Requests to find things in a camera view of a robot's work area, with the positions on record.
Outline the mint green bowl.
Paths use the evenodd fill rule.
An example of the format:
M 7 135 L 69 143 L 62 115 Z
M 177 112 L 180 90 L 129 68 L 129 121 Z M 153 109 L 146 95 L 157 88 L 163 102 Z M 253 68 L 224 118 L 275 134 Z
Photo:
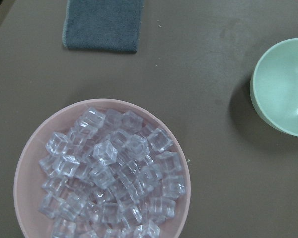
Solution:
M 261 56 L 250 80 L 250 97 L 266 124 L 298 137 L 298 38 L 276 43 Z

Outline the pile of clear ice cubes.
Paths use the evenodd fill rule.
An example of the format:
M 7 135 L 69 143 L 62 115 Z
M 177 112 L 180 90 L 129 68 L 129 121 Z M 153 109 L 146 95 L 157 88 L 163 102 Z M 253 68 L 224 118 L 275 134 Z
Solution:
M 186 193 L 173 141 L 133 111 L 87 109 L 39 161 L 54 238 L 159 238 Z

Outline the pink bowl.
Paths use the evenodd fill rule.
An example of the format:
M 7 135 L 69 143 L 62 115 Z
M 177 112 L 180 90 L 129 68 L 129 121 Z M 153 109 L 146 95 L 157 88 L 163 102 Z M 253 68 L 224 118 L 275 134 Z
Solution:
M 47 155 L 45 144 L 52 132 L 66 132 L 75 120 L 89 107 L 104 111 L 107 108 L 121 112 L 132 110 L 154 126 L 163 128 L 173 140 L 172 151 L 179 153 L 183 166 L 186 194 L 177 200 L 175 217 L 160 227 L 162 238 L 177 238 L 185 225 L 191 198 L 190 173 L 185 155 L 177 139 L 169 128 L 155 115 L 129 102 L 116 99 L 90 99 L 66 106 L 48 117 L 27 141 L 17 164 L 13 198 L 16 216 L 26 238 L 49 238 L 53 229 L 53 220 L 39 212 L 39 205 L 45 195 L 41 185 L 46 174 L 39 166 L 39 159 Z

